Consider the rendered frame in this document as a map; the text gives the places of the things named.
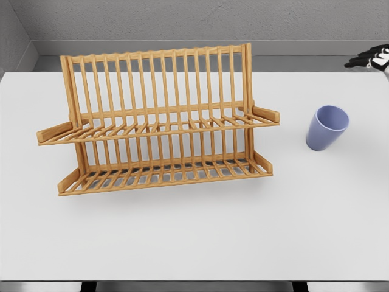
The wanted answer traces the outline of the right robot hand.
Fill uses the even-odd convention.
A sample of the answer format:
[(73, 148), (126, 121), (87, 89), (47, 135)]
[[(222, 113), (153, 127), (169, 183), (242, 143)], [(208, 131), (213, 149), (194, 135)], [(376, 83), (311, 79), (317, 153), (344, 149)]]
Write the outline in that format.
[(363, 67), (383, 72), (389, 79), (389, 43), (372, 47), (351, 58), (345, 68)]

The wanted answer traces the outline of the lavender blue cup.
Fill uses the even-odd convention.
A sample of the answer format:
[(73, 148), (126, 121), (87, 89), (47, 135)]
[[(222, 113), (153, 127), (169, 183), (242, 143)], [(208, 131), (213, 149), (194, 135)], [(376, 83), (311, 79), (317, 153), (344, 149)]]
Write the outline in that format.
[(307, 145), (316, 151), (328, 148), (348, 128), (349, 117), (332, 105), (320, 107), (312, 118), (306, 135)]

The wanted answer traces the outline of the wooden two-tier dish rack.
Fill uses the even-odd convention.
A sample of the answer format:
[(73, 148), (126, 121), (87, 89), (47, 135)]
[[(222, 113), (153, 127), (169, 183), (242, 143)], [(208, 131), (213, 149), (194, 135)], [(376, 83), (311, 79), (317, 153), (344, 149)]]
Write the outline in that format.
[(254, 130), (280, 123), (253, 99), (250, 44), (60, 58), (74, 144), (61, 196), (271, 176)]

